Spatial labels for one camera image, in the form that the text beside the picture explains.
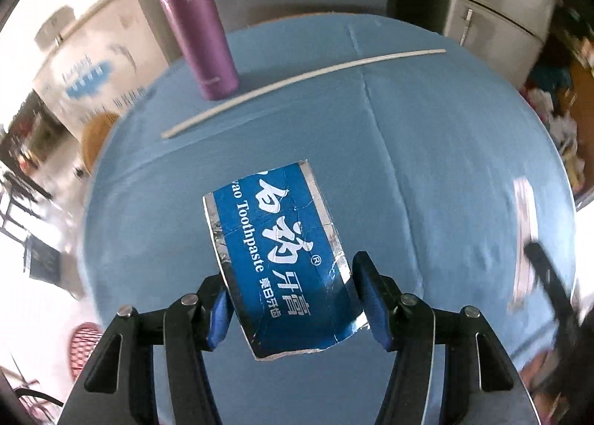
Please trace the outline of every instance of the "blue toothpaste box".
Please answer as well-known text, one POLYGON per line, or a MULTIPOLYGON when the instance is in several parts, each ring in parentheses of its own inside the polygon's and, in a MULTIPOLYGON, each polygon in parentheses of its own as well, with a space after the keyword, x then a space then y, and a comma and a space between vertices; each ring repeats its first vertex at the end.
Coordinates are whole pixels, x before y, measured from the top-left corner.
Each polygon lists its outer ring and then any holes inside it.
POLYGON ((366 325, 307 161, 204 197, 221 273, 257 360, 329 348, 366 325))

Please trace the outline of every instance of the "silver bolt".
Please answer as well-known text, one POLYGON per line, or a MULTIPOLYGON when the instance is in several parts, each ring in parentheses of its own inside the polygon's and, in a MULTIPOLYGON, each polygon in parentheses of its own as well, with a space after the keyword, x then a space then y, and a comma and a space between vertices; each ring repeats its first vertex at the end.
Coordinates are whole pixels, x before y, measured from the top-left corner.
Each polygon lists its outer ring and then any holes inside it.
POLYGON ((184 306, 193 306, 198 302, 198 296, 196 294, 186 294, 182 296, 182 304, 184 306))
POLYGON ((466 306, 464 308, 464 314, 469 318, 478 318, 480 316, 480 311, 474 306, 466 306))
POLYGON ((400 296, 400 302, 405 306, 414 306, 415 304, 417 304, 417 302, 419 302, 419 298, 414 294, 407 293, 400 296))
POLYGON ((132 316, 132 311, 134 311, 132 306, 129 304, 124 304, 123 306, 120 306, 120 309, 118 309, 118 316, 120 316, 120 318, 129 318, 132 316))

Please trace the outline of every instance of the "purple bottle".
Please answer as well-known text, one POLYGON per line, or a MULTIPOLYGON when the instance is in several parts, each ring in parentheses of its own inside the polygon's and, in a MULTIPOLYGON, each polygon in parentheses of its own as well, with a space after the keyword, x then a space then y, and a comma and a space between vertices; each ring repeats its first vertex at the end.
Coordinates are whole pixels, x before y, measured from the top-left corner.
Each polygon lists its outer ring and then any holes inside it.
POLYGON ((220 100, 239 86, 215 0, 161 0, 180 49, 206 100, 220 100))

